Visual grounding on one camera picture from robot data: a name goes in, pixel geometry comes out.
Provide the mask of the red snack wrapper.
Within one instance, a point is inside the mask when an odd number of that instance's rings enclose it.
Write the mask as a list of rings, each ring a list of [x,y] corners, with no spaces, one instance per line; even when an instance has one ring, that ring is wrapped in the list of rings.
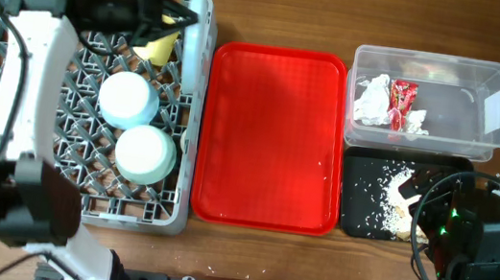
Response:
[[[418,85],[412,82],[394,80],[390,90],[389,118],[390,129],[398,131],[403,128],[406,115],[411,110],[417,97]]]

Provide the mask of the rice and peanut shell waste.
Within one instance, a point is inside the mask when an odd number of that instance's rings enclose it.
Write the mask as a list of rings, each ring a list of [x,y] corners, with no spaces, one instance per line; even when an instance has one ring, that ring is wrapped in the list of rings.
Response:
[[[398,187],[418,167],[414,161],[358,157],[352,182],[345,186],[342,229],[357,238],[409,242],[412,215],[409,205],[420,195],[404,199]]]

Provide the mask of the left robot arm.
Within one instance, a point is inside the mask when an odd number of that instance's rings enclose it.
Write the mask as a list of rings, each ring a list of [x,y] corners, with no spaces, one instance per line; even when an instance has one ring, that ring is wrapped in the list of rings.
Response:
[[[55,168],[53,134],[65,71],[83,33],[125,34],[130,46],[199,23],[176,0],[0,0],[0,243],[40,257],[63,280],[131,280],[81,221],[78,187]]]

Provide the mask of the yellow plastic cup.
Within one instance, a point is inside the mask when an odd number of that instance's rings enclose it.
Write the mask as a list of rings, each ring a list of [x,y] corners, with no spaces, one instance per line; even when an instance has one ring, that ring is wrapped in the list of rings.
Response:
[[[141,59],[148,60],[152,65],[164,66],[170,59],[175,42],[179,38],[179,31],[169,34],[145,46],[133,47],[133,52]]]

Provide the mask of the mint green bowl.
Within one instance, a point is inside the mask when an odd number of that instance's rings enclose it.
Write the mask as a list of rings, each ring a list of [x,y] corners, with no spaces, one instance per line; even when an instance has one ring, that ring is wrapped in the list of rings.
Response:
[[[127,129],[115,146],[115,164],[128,181],[152,185],[167,177],[176,165],[176,145],[171,136],[150,125]]]

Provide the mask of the white plastic spoon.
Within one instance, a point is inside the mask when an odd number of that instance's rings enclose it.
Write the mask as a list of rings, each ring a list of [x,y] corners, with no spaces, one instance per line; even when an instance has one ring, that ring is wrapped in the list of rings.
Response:
[[[180,143],[179,143],[179,146],[180,146],[180,149],[181,149],[181,152],[185,152],[186,151],[186,143],[187,143],[187,129],[184,130],[184,132],[182,133],[182,135],[180,136]]]

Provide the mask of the light blue plate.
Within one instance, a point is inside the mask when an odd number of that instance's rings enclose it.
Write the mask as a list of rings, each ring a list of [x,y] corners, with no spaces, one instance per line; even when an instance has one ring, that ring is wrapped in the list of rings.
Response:
[[[212,48],[214,24],[212,0],[190,0],[188,7],[198,16],[197,23],[188,26],[184,33],[180,86],[183,95],[193,95],[202,89],[210,71],[209,56]]]

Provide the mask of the light blue small bowl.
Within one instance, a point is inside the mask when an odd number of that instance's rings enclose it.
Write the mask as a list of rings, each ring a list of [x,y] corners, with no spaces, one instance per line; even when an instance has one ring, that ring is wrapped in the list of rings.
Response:
[[[139,74],[126,71],[105,79],[98,102],[104,120],[121,130],[148,125],[160,105],[154,86]]]

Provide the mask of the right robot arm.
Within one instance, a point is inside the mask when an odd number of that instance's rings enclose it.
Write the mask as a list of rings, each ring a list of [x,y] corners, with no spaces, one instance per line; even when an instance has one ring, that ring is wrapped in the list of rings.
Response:
[[[423,168],[398,191],[409,212],[419,280],[500,280],[500,178]]]

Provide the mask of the white tissue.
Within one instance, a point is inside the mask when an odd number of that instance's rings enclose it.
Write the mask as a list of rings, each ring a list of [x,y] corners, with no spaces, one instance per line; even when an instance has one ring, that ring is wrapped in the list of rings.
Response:
[[[404,130],[409,133],[428,135],[429,131],[422,128],[426,115],[427,111],[425,109],[410,110],[406,114]]]
[[[364,80],[357,85],[364,87],[362,95],[354,103],[353,119],[365,126],[385,126],[390,123],[390,83],[386,74]]]

